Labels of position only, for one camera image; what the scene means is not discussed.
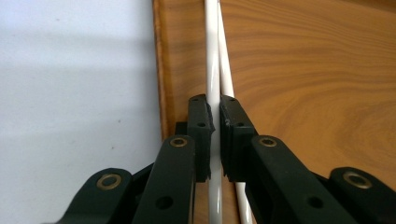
white plastic tube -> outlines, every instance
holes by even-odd
[[[233,79],[231,76],[230,60],[228,58],[227,43],[225,40],[224,24],[221,15],[221,6],[218,7],[219,14],[219,62],[221,92],[224,95],[234,97]],[[236,183],[236,197],[238,201],[239,217],[242,224],[252,224],[252,216],[248,198],[245,194],[245,183]]]
[[[212,109],[215,131],[210,146],[209,223],[222,223],[221,161],[219,141],[219,34],[218,0],[205,0],[206,100]]]

wooden panel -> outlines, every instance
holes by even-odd
[[[353,166],[396,189],[395,3],[221,3],[235,96],[258,132],[281,138],[320,175]],[[154,0],[154,11],[165,137],[205,92],[204,1]],[[228,210],[224,222],[237,223]]]

